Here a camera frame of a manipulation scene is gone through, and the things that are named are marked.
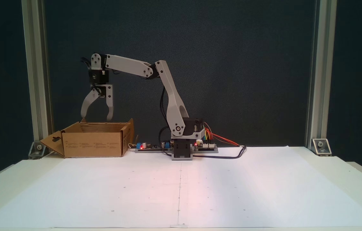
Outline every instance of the electronic component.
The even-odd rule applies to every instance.
[[[163,147],[158,145],[152,145],[150,143],[137,143],[135,152],[147,153],[147,152],[162,152],[162,150],[164,150],[165,152],[172,151],[169,142],[162,142],[162,144],[164,145]]]
[[[218,153],[218,147],[214,143],[204,143],[203,140],[197,139],[193,148],[194,153]]]

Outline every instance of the wall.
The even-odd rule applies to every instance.
[[[90,91],[80,57],[93,52],[166,60],[190,117],[251,146],[303,146],[315,2],[46,1],[56,130],[81,120]],[[162,83],[112,75],[113,121],[134,118],[139,141],[157,142]],[[87,120],[105,121],[99,99]]]
[[[338,0],[327,138],[362,165],[362,1]]]
[[[0,170],[33,141],[21,1],[0,0]]]

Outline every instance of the black cable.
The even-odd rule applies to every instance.
[[[164,93],[165,93],[165,87],[162,88],[161,98],[159,100],[159,110],[161,111],[161,114],[164,117],[165,122],[167,123],[167,115],[165,114],[164,110]]]
[[[91,86],[93,86],[93,89],[95,89],[97,91],[97,93],[101,96],[101,91],[100,91],[100,89],[98,89],[96,87],[96,84],[94,83],[94,80],[93,80],[93,78],[91,76],[91,63],[90,63],[90,60],[86,59],[86,57],[81,57],[80,61],[83,62],[84,64],[86,64],[86,66],[88,68],[88,78],[90,79]]]
[[[238,159],[242,156],[244,151],[247,149],[247,146],[243,146],[239,154],[235,157],[223,157],[223,156],[202,156],[202,155],[193,155],[193,157],[202,157],[202,158],[214,158],[214,159]]]
[[[161,147],[161,150],[167,155],[167,156],[171,156],[171,154],[168,154],[166,151],[164,151],[164,148],[161,145],[161,133],[166,130],[167,128],[169,128],[168,126],[165,126],[163,128],[161,128],[161,130],[158,133],[158,145]]]

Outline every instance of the white arm segment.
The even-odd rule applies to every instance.
[[[156,61],[154,65],[147,62],[134,60],[115,55],[93,54],[91,57],[92,70],[112,69],[121,72],[131,73],[141,76],[143,79],[153,79],[159,77],[168,93],[167,123],[171,130],[171,137],[178,139],[196,139],[204,136],[204,129],[196,131],[192,135],[183,136],[185,123],[183,117],[189,117],[184,103],[175,88],[171,72],[169,72],[167,62]]]
[[[97,68],[99,68],[100,70],[101,66],[102,63],[100,55],[93,54],[91,57],[91,69],[97,70]],[[144,79],[147,79],[153,73],[149,67],[151,66],[149,63],[114,55],[107,55],[107,58],[105,59],[105,65],[103,66],[105,68],[139,75]]]
[[[171,129],[172,136],[182,136],[184,133],[184,120],[182,117],[189,117],[185,109],[184,102],[175,88],[174,80],[172,79],[171,72],[167,62],[164,60],[156,61],[156,68],[159,77],[168,94],[168,108],[167,108],[167,123]]]

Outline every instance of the white paper sheet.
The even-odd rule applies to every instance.
[[[0,209],[0,228],[331,226],[362,226],[362,207],[288,147],[65,159]]]

